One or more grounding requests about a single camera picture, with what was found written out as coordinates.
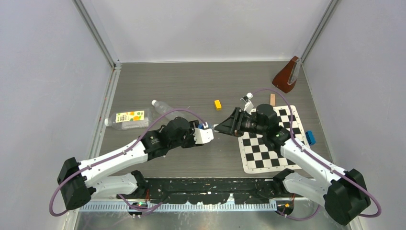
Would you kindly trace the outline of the fruit label plastic bottle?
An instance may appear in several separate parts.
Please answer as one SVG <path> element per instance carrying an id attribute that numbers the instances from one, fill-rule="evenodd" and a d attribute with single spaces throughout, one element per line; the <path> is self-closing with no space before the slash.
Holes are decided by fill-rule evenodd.
<path id="1" fill-rule="evenodd" d="M 152 122 L 153 116 L 150 109 L 138 111 L 125 111 L 113 113 L 104 120 L 107 127 L 116 130 L 129 130 L 134 128 L 147 128 Z"/>

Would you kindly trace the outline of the blue label water bottle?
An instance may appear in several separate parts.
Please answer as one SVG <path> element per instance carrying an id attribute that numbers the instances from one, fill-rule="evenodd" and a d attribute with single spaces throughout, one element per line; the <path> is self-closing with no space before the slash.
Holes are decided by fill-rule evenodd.
<path id="1" fill-rule="evenodd" d="M 212 124 L 209 124 L 206 122 L 206 123 L 199 124 L 197 127 L 199 129 L 211 129 L 212 131 L 216 132 L 214 129 L 216 126 L 217 126 L 217 124 L 212 125 Z"/>

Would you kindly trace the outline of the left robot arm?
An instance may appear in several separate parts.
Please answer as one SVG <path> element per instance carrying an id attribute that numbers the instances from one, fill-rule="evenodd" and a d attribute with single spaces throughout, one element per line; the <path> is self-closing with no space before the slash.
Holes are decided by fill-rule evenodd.
<path id="1" fill-rule="evenodd" d="M 65 208 L 74 210 L 93 198 L 118 194 L 142 198 L 149 185 L 140 171 L 122 176 L 114 173 L 163 157 L 172 149 L 199 147 L 213 139 L 213 131 L 207 124 L 176 117 L 105 155 L 80 162 L 74 157 L 67 159 L 57 178 Z"/>

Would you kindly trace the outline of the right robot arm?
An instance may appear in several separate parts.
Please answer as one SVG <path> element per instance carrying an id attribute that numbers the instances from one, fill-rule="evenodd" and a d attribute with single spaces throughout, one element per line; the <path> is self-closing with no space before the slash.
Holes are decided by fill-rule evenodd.
<path id="1" fill-rule="evenodd" d="M 291 193 L 306 197 L 323 206 L 341 225 L 347 225 L 371 205 L 359 171 L 347 171 L 328 162 L 295 138 L 280 122 L 279 114 L 270 104 L 260 104 L 253 115 L 235 108 L 225 121 L 214 126 L 214 130 L 235 137 L 245 133 L 261 135 L 270 151 L 294 162 L 313 177 L 308 179 L 291 169 L 284 169 L 273 177 L 273 190 L 278 196 Z"/>

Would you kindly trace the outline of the clear plastic bottle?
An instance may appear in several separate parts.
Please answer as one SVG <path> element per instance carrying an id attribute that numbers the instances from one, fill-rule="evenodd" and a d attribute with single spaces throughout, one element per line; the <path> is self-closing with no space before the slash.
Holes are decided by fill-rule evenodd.
<path id="1" fill-rule="evenodd" d="M 152 100 L 151 104 L 155 108 L 156 112 L 159 113 L 160 115 L 163 115 L 169 111 L 174 110 L 174 108 L 172 108 L 171 106 L 169 106 L 167 103 L 165 103 L 163 101 Z M 172 113 L 166 115 L 165 117 L 168 120 L 173 120 L 176 117 L 186 118 L 186 114 L 184 114 L 180 111 L 175 111 L 175 112 L 172 112 Z"/>

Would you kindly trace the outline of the yellow block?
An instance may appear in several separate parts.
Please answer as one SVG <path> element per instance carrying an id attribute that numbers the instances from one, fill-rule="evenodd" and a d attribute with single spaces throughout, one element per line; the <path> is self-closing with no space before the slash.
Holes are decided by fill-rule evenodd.
<path id="1" fill-rule="evenodd" d="M 221 102 L 219 100 L 215 100 L 214 105 L 215 105 L 215 108 L 216 108 L 217 111 L 222 110 L 222 104 L 221 104 Z"/>

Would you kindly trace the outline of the checkerboard mat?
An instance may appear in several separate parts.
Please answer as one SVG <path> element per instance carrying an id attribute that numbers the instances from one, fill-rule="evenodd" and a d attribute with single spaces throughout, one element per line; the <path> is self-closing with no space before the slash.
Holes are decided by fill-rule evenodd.
<path id="1" fill-rule="evenodd" d="M 300 170 L 301 167 L 280 154 L 278 144 L 291 138 L 290 131 L 297 141 L 310 147 L 305 136 L 303 124 L 296 106 L 277 106 L 273 108 L 279 123 L 277 128 L 285 131 L 261 134 L 245 132 L 238 138 L 239 150 L 244 172 L 247 174 L 281 172 L 284 169 Z"/>

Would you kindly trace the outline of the small wooden block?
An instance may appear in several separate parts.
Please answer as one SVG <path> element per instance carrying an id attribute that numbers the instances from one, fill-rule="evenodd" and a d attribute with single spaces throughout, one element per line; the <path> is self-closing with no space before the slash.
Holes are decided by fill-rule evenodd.
<path id="1" fill-rule="evenodd" d="M 276 106 L 276 95 L 273 93 L 270 94 L 270 105 L 273 107 Z"/>

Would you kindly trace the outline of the brown wooden metronome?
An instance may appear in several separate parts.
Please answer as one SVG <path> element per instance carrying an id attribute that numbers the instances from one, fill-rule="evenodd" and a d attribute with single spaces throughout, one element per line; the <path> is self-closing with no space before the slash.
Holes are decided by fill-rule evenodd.
<path id="1" fill-rule="evenodd" d="M 302 60 L 294 56 L 274 77 L 272 84 L 284 93 L 289 93 L 299 77 Z"/>

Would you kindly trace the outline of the blue brick toy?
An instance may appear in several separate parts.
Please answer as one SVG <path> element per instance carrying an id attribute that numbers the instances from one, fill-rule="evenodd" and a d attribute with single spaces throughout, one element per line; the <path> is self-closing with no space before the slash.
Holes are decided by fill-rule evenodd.
<path id="1" fill-rule="evenodd" d="M 316 144 L 315 136 L 311 130 L 306 131 L 305 136 L 306 136 L 307 142 L 310 146 Z"/>

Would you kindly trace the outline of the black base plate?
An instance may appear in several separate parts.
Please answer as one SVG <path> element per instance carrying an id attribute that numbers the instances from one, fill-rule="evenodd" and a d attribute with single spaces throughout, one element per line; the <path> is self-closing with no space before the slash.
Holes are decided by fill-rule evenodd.
<path id="1" fill-rule="evenodd" d="M 265 204 L 274 198 L 299 195 L 266 178 L 147 178 L 140 189 L 123 197 L 148 199 L 154 204 L 214 205 L 224 204 L 229 198 L 236 204 Z"/>

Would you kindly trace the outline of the aluminium front rail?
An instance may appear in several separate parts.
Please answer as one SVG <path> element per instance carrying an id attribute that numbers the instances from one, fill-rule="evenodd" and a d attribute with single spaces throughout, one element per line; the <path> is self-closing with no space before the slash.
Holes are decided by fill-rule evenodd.
<path id="1" fill-rule="evenodd" d="M 79 209 L 81 212 L 128 212 L 132 211 L 125 202 L 122 201 L 95 201 L 89 202 Z M 202 202 L 193 205 L 189 202 L 185 204 L 163 204 L 156 212 L 221 212 L 221 211 L 276 211 L 275 201 L 265 204 L 236 204 L 234 201 L 227 201 L 223 204 L 204 205 Z"/>

